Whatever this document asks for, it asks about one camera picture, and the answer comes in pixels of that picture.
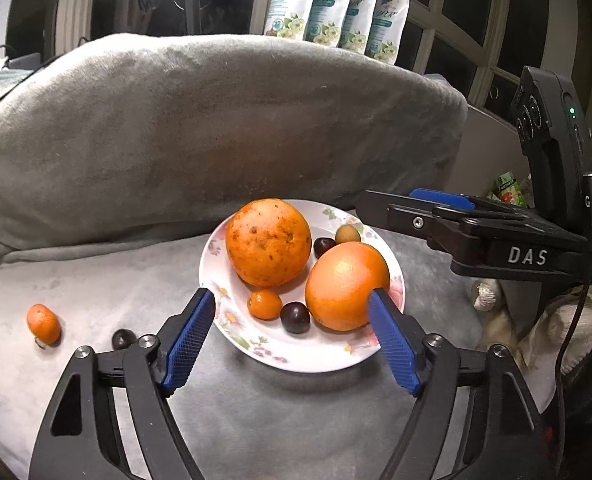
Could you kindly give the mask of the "gloved right hand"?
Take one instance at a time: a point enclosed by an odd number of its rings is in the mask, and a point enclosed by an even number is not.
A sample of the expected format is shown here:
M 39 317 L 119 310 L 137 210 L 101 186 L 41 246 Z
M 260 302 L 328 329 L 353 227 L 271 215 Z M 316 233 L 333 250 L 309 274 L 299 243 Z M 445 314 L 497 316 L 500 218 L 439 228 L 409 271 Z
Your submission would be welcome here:
M 493 344 L 504 344 L 523 373 L 525 382 L 539 411 L 543 411 L 555 394 L 555 360 L 572 324 L 581 289 L 551 300 L 534 326 L 524 324 L 520 307 L 535 307 L 541 288 L 534 283 L 479 278 L 471 288 L 473 307 L 482 315 L 482 336 L 476 349 L 488 350 Z M 569 375 L 592 350 L 592 287 L 584 302 L 580 320 L 563 356 L 562 374 Z

